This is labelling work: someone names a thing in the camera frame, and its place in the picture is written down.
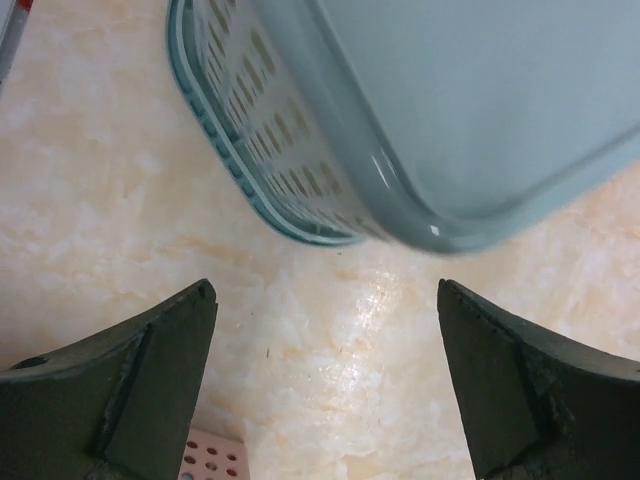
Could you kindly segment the teal lattice basket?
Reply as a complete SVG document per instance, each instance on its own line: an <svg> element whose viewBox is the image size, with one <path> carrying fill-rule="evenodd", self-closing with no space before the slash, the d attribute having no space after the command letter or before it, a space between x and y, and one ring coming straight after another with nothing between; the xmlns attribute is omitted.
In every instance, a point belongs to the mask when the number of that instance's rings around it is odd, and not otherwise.
<svg viewBox="0 0 640 480"><path fill-rule="evenodd" d="M172 1L178 88L302 243L482 250L639 157L635 1Z"/></svg>

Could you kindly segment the pink tray basket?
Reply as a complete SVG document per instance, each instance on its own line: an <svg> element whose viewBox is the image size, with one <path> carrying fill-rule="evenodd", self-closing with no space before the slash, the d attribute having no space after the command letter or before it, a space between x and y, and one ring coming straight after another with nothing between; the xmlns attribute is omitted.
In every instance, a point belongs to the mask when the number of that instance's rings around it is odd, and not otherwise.
<svg viewBox="0 0 640 480"><path fill-rule="evenodd" d="M189 431L180 480L250 480L246 446L213 433Z"/></svg>

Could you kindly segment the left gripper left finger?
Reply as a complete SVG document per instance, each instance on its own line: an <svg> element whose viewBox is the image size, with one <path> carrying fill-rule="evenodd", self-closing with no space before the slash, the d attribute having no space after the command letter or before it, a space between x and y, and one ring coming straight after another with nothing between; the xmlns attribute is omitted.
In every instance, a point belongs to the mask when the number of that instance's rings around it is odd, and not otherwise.
<svg viewBox="0 0 640 480"><path fill-rule="evenodd" d="M201 279L2 370L2 478L178 478L217 310Z"/></svg>

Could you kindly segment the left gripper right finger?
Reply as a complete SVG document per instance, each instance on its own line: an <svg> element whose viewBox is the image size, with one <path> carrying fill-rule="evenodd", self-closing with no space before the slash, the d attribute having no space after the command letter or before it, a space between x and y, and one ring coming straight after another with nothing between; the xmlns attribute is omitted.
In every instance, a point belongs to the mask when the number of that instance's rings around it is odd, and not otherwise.
<svg viewBox="0 0 640 480"><path fill-rule="evenodd" d="M476 478L638 478L638 362L453 280L440 281L437 310Z"/></svg>

